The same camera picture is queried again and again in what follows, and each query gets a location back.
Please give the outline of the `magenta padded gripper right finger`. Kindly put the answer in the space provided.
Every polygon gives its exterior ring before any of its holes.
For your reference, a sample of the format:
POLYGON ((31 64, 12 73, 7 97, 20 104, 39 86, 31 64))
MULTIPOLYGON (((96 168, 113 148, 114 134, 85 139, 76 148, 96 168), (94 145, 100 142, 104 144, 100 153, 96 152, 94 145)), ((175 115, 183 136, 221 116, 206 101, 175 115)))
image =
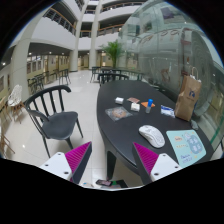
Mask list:
POLYGON ((138 143, 133 143, 132 152, 144 185, 181 170, 181 166, 166 153, 157 154, 138 143))

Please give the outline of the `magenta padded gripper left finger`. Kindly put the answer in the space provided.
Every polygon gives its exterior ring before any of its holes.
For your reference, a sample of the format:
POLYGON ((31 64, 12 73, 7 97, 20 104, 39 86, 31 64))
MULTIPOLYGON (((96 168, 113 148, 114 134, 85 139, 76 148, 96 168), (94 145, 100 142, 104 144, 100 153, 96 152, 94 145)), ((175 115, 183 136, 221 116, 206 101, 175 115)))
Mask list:
POLYGON ((57 152, 42 164, 40 168, 72 183, 78 184, 82 178, 91 153, 92 143, 87 142, 67 153, 57 152))

